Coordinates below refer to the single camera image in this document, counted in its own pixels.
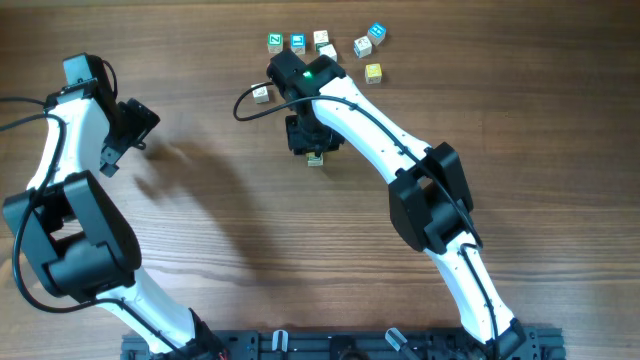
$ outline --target wooden table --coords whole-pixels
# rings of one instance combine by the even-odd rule
[[[160,115],[144,152],[101,183],[144,266],[213,329],[457,326],[440,274],[389,222],[387,189],[350,145],[309,168],[284,116],[238,123],[266,80],[270,31],[329,31],[339,63],[401,127],[462,157],[504,301],[564,328],[572,359],[640,358],[640,9],[586,1],[265,1],[0,11],[0,96],[43,99],[63,58],[113,64],[122,99]],[[355,38],[389,34],[362,60]],[[315,54],[308,46],[305,61]],[[384,81],[364,83],[380,63]],[[251,100],[249,114],[267,105]],[[35,113],[3,105],[2,123]],[[2,198],[24,190],[46,125],[0,135]],[[128,330],[101,309],[30,308],[0,225],[0,358],[114,359]],[[49,299],[32,273],[27,282]]]

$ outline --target cable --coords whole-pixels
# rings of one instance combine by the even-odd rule
[[[118,97],[118,78],[116,77],[116,72],[107,60],[102,60],[102,62],[111,70],[111,77],[113,78],[113,99],[115,100]]]
[[[0,102],[10,102],[10,101],[26,101],[26,102],[38,104],[37,102],[38,100],[34,100],[34,99],[15,98],[15,97],[0,98]],[[94,300],[80,303],[74,306],[56,308],[56,307],[51,307],[51,306],[42,304],[41,302],[36,300],[33,297],[33,295],[31,295],[31,293],[29,292],[27,286],[24,283],[24,279],[22,278],[22,270],[20,269],[20,249],[22,247],[22,240],[24,238],[24,231],[26,229],[28,219],[31,216],[31,213],[34,211],[35,206],[40,203],[42,195],[44,194],[44,191],[47,188],[47,184],[51,182],[51,179],[53,178],[57,170],[58,162],[60,161],[60,156],[62,155],[62,150],[64,149],[64,140],[66,137],[66,124],[64,120],[59,116],[56,116],[54,114],[43,113],[43,114],[28,116],[24,119],[20,119],[18,121],[14,121],[8,125],[0,127],[0,132],[2,132],[5,130],[13,129],[20,125],[29,123],[31,121],[44,119],[44,118],[54,119],[58,122],[60,135],[58,136],[58,141],[56,143],[55,150],[53,151],[53,157],[51,159],[51,163],[49,164],[49,168],[47,170],[45,178],[40,184],[40,186],[36,189],[35,193],[31,196],[29,203],[27,204],[27,207],[25,208],[25,211],[23,212],[20,218],[20,226],[18,227],[18,231],[16,232],[16,238],[13,243],[13,253],[12,253],[13,278],[15,280],[16,286],[18,287],[18,291],[20,291],[20,294],[22,295],[22,297],[34,308],[44,312],[54,313],[54,314],[71,313],[71,312],[86,309],[88,307],[98,305],[98,304],[107,304],[107,303],[115,304],[119,306],[122,310],[126,311],[129,315],[131,315],[131,317],[133,317],[136,321],[138,321],[150,333],[152,333],[154,336],[160,339],[160,341],[162,341],[165,345],[171,348],[171,350],[173,350],[176,354],[178,354],[183,359],[188,360],[189,358],[180,349],[178,349],[175,345],[173,345],[171,341],[169,341],[166,337],[164,337],[160,331],[154,329],[149,323],[147,323],[142,317],[140,317],[140,315],[138,315],[135,311],[133,311],[133,309],[131,309],[122,300],[94,299]]]
[[[469,233],[471,233],[471,235],[473,236],[474,240],[476,241],[476,245],[462,244],[461,247],[460,247],[460,250],[461,250],[462,256],[465,258],[465,262],[467,263],[467,266],[469,267],[469,270],[473,274],[473,276],[474,276],[474,278],[476,280],[476,283],[478,284],[478,287],[480,288],[480,291],[482,292],[482,295],[484,296],[485,302],[487,303],[487,307],[489,309],[489,315],[491,316],[491,325],[492,325],[492,328],[493,328],[493,333],[495,335],[495,338],[494,338],[494,347],[495,347],[494,359],[496,359],[496,360],[499,359],[499,357],[500,357],[500,349],[499,349],[499,345],[498,345],[498,326],[497,326],[496,315],[495,315],[495,312],[494,312],[494,309],[493,309],[493,305],[491,304],[491,299],[489,298],[489,295],[487,294],[486,289],[482,285],[482,282],[480,281],[480,278],[478,277],[478,274],[476,273],[475,268],[471,264],[471,261],[469,260],[468,255],[466,254],[466,251],[464,250],[464,248],[466,248],[466,247],[470,247],[470,248],[474,248],[474,249],[477,249],[477,250],[481,250],[484,247],[484,244],[482,242],[482,239],[480,238],[480,235],[478,234],[478,232],[476,231],[475,227],[473,226],[473,223],[471,222],[471,219],[469,218],[469,216],[464,213],[464,211],[461,209],[460,205],[451,197],[451,194],[449,193],[449,191],[447,191],[447,189],[444,187],[442,182],[433,174],[433,172],[431,172],[426,166],[424,166],[424,164],[422,164],[420,159],[418,159],[415,155],[413,155],[413,153],[409,150],[409,148],[406,145],[404,145],[378,119],[376,119],[373,115],[371,115],[366,110],[364,110],[361,107],[359,107],[358,104],[353,103],[353,102],[348,101],[348,100],[343,99],[343,98],[339,98],[339,97],[335,97],[335,96],[326,96],[326,95],[309,96],[309,97],[305,97],[305,98],[301,98],[301,99],[296,99],[296,100],[287,102],[287,103],[282,104],[282,105],[275,106],[275,107],[273,107],[271,109],[265,110],[263,112],[260,112],[260,113],[257,113],[257,114],[251,115],[251,116],[247,116],[247,117],[243,117],[243,118],[239,117],[238,114],[237,114],[238,106],[240,105],[242,100],[247,95],[249,95],[249,93],[251,93],[252,91],[254,91],[254,90],[258,89],[258,88],[261,88],[263,86],[269,86],[269,85],[273,85],[273,82],[268,81],[268,82],[262,83],[260,85],[253,86],[249,90],[247,90],[244,93],[242,93],[242,95],[240,95],[240,97],[236,101],[235,105],[233,106],[233,116],[234,116],[234,118],[236,120],[238,120],[238,121],[250,121],[250,120],[254,120],[254,119],[261,118],[263,116],[272,114],[272,113],[274,113],[276,111],[291,107],[292,105],[295,105],[295,104],[304,103],[304,102],[311,102],[311,101],[315,101],[315,100],[328,100],[328,101],[339,102],[339,103],[348,105],[349,106],[349,110],[357,110],[362,115],[364,115],[366,118],[371,120],[371,122],[373,122],[376,126],[378,126],[378,128],[380,128],[380,130],[382,132],[384,132],[389,137],[389,139],[391,139],[391,141],[393,141],[395,146],[400,148],[400,150],[402,151],[403,154],[406,154],[416,164],[416,166],[427,177],[429,177],[431,179],[431,181],[433,181],[433,183],[436,185],[436,187],[438,188],[440,193],[445,196],[446,200],[456,210],[456,212],[458,213],[458,216],[460,216],[460,219],[464,223],[466,230],[469,231]]]

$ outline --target wood grain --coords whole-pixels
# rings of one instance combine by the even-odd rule
[[[386,186],[357,151],[308,168],[287,150],[284,112],[231,116],[265,80],[267,32],[327,29],[374,104],[460,152],[484,261],[517,316],[564,328],[572,359],[637,359],[639,15],[630,2],[546,0],[4,9],[0,96],[44,98],[64,85],[61,60],[86,51],[114,65],[123,99],[160,115],[149,148],[101,182],[151,275],[212,328],[457,326],[440,275],[397,236]],[[374,21],[389,35],[357,60],[352,41]],[[368,86],[364,67],[378,62],[383,83]],[[0,108],[3,123],[36,111]],[[3,198],[33,175],[45,133],[0,134]],[[3,223],[0,358],[117,358],[127,328],[110,314],[48,315],[20,298],[11,243]]]

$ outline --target white arm segment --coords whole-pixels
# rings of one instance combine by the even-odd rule
[[[362,95],[350,77],[332,80],[320,89],[320,93],[345,98],[358,104],[408,146],[418,159],[426,156],[424,150],[429,144],[414,138],[394,124]],[[398,153],[398,148],[378,126],[360,112],[349,110],[349,106],[335,101],[315,100],[313,110],[320,122],[339,132],[358,149],[378,169],[387,183],[396,179],[398,169],[407,170],[415,165],[406,155]],[[425,252],[436,263],[449,287],[458,305],[462,326],[478,341],[486,343],[493,338],[491,317],[473,274],[459,254],[460,246],[464,243],[475,244],[475,240],[473,236],[463,232],[447,244],[447,252],[444,255],[429,250]],[[467,249],[467,254],[482,286],[493,302],[498,333],[502,334],[510,327],[513,313],[498,296],[478,252]]]
[[[191,311],[169,297],[160,288],[144,267],[134,272],[136,283],[131,287],[120,286],[115,289],[98,294],[98,299],[121,299],[136,314],[140,315],[149,325],[156,330],[161,330],[162,335],[171,341],[176,347],[181,348],[191,339],[195,338],[195,324]],[[130,328],[142,336],[152,353],[171,352],[165,343],[145,329],[138,321],[115,304],[100,304],[101,308],[119,317]]]
[[[425,157],[424,150],[429,144],[394,124],[362,95],[349,76],[331,80],[320,89],[320,94],[345,98],[358,104],[408,146],[418,159]],[[360,112],[349,110],[349,106],[335,101],[315,100],[313,111],[321,123],[339,132],[358,149],[378,169],[387,184],[395,180],[396,171],[401,168],[407,170],[415,165],[406,155],[398,154],[399,149],[378,126]]]
[[[64,120],[67,132],[58,171],[47,185],[64,181],[68,175],[84,170],[90,170],[93,176],[98,178],[102,143],[109,133],[109,121],[100,105],[94,99],[77,99],[56,106],[49,113]],[[37,188],[44,181],[60,136],[58,122],[54,119],[47,119],[47,122],[47,143],[38,171],[29,181],[27,190]]]
[[[491,317],[480,287],[460,254],[462,244],[476,245],[476,241],[471,234],[463,232],[447,244],[447,252],[444,255],[438,255],[428,249],[424,252],[436,263],[444,282],[449,287],[458,305],[462,326],[476,340],[486,343],[493,338]],[[466,248],[465,251],[493,303],[498,334],[502,334],[511,326],[513,313],[500,299],[478,251],[472,248]]]

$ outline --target blue cube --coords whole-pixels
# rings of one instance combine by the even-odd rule
[[[291,51],[294,54],[304,54],[307,47],[307,41],[304,34],[291,34]]]
[[[369,28],[369,32],[367,33],[367,37],[375,46],[380,45],[382,40],[384,40],[385,35],[387,35],[387,28],[380,25],[380,23],[373,24],[371,28]]]

